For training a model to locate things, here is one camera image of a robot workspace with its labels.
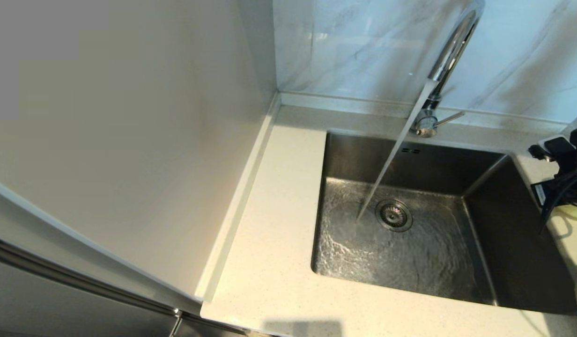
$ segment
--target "sink drain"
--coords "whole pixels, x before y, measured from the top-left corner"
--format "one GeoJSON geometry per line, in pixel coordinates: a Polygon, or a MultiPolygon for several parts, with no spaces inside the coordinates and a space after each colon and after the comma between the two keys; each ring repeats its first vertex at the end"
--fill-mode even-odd
{"type": "Polygon", "coordinates": [[[380,201],[376,206],[376,219],[393,232],[404,232],[413,224],[409,209],[399,200],[380,201]]]}

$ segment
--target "kitchen sink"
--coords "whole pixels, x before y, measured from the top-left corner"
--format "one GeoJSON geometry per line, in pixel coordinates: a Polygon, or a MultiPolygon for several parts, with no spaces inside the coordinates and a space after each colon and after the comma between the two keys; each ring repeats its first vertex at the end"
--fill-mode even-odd
{"type": "Polygon", "coordinates": [[[312,269],[328,277],[556,314],[574,283],[510,156],[329,133],[312,269]]]}

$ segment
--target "chrome faucet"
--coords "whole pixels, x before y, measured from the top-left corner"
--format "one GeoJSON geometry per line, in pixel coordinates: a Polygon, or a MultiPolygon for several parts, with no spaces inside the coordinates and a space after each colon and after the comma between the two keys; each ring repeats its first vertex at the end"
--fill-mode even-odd
{"type": "Polygon", "coordinates": [[[442,121],[438,121],[434,115],[434,110],[439,105],[442,97],[441,91],[449,75],[457,65],[461,54],[464,52],[466,45],[472,34],[474,33],[475,27],[484,10],[484,0],[471,0],[470,4],[464,9],[462,15],[460,15],[457,25],[455,25],[454,30],[451,32],[451,36],[447,43],[443,47],[440,56],[436,60],[429,79],[437,81],[438,84],[434,90],[430,93],[430,96],[426,99],[420,113],[415,118],[415,122],[411,127],[411,130],[421,137],[433,137],[436,136],[437,126],[453,121],[456,118],[462,117],[465,113],[460,111],[451,117],[447,117],[442,121]]]}

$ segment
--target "marble wall tile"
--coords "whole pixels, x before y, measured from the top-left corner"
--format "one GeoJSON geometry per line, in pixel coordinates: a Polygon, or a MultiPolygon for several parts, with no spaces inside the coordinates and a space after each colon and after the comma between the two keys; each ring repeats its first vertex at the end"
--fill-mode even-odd
{"type": "MultiPolygon", "coordinates": [[[[274,0],[283,91],[412,103],[467,0],[274,0]]],[[[487,0],[443,107],[577,117],[577,0],[487,0]]]]}

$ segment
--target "countertop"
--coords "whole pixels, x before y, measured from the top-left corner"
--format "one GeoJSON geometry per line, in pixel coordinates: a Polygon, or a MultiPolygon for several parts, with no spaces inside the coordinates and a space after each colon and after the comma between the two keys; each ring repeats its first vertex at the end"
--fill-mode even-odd
{"type": "MultiPolygon", "coordinates": [[[[311,269],[328,130],[395,138],[402,118],[282,106],[272,129],[222,278],[201,316],[276,335],[577,336],[577,317],[405,292],[317,275],[311,269]]],[[[447,124],[410,141],[511,154],[526,183],[558,166],[526,149],[545,136],[447,124]]],[[[554,213],[549,225],[577,274],[577,222],[554,213]]]]}

